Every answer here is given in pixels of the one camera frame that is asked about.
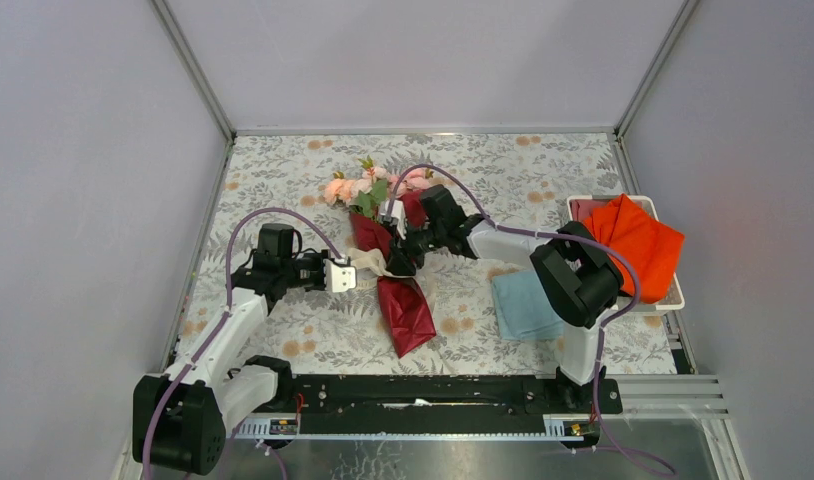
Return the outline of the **cream ribbon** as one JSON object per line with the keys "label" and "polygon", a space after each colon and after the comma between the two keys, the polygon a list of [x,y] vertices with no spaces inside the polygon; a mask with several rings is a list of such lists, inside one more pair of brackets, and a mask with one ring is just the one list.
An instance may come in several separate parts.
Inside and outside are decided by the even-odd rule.
{"label": "cream ribbon", "polygon": [[351,265],[357,271],[368,270],[379,279],[412,280],[422,290],[430,311],[434,312],[438,295],[438,282],[433,273],[419,271],[412,276],[396,275],[386,268],[384,256],[379,249],[363,251],[357,248],[349,248],[347,254]]}

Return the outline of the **pink fake flower bunch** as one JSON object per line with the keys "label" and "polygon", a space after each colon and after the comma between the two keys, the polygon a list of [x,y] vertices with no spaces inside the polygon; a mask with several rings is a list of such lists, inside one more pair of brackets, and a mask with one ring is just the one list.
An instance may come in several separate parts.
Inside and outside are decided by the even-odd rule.
{"label": "pink fake flower bunch", "polygon": [[321,198],[329,205],[340,204],[351,212],[375,219],[388,200],[401,200],[408,194],[422,192],[431,187],[433,173],[429,169],[417,169],[398,182],[399,175],[376,165],[367,156],[359,160],[362,173],[359,178],[348,178],[337,171],[333,179],[323,186]]}

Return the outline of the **dark red wrapping paper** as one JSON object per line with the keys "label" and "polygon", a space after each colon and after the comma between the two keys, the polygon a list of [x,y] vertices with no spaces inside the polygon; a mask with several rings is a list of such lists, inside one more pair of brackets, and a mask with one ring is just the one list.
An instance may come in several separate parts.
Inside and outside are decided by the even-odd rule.
{"label": "dark red wrapping paper", "polygon": [[[349,221],[356,247],[364,252],[377,251],[383,269],[389,270],[393,235],[376,220],[351,207]],[[376,280],[378,304],[398,358],[403,358],[436,334],[428,299],[416,280],[380,274]]]}

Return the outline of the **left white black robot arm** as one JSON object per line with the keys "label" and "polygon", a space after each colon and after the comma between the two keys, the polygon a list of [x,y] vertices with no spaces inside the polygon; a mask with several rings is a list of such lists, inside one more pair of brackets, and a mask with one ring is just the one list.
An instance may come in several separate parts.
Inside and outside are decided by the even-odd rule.
{"label": "left white black robot arm", "polygon": [[297,413],[303,399],[286,360],[255,355],[234,361],[255,329],[291,289],[323,291],[334,280],[354,287],[328,250],[303,250],[286,224],[261,227],[248,260],[230,272],[228,302],[194,347],[160,374],[143,376],[133,391],[132,453],[151,478],[156,467],[207,475],[219,463],[225,436],[258,408]]}

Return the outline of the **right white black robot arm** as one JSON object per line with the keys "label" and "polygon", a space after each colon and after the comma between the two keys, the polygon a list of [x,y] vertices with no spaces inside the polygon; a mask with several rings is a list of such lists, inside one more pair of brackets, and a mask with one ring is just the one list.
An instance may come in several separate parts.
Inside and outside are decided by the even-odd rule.
{"label": "right white black robot arm", "polygon": [[427,254],[446,250],[470,259],[493,259],[528,266],[528,286],[546,297],[546,312],[563,323],[567,350],[556,370],[556,396],[566,410],[602,411],[606,369],[602,364],[603,329],[618,317],[613,307],[624,284],[624,258],[597,242],[584,225],[570,221],[557,231],[514,228],[492,220],[484,211],[468,215],[443,186],[419,195],[423,210],[411,225],[401,200],[379,207],[381,222],[392,239],[387,255],[390,272],[413,276]]}

